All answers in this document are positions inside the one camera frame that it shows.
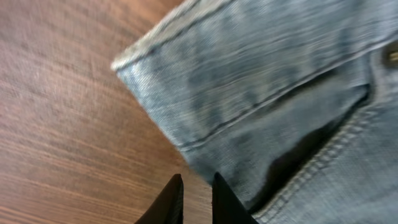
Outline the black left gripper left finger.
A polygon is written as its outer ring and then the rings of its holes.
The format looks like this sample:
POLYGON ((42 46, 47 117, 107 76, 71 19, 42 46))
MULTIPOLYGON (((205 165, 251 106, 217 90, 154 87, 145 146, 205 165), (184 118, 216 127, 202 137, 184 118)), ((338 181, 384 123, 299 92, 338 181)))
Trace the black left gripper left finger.
POLYGON ((175 174, 135 224, 182 224, 183 180, 175 174))

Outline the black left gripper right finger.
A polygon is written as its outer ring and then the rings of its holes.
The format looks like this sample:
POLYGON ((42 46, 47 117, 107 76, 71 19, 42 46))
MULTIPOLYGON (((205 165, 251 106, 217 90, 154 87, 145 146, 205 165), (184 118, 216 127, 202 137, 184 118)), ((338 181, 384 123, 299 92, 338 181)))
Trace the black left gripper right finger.
POLYGON ((212 183, 212 224, 258 224, 218 172, 212 183))

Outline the light blue denim shorts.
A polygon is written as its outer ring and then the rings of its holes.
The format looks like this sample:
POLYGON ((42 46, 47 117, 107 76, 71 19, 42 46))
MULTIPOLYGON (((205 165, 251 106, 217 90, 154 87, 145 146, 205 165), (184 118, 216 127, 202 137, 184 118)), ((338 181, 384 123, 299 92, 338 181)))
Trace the light blue denim shorts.
POLYGON ((397 222, 397 1, 185 1, 112 69, 258 223, 397 222))

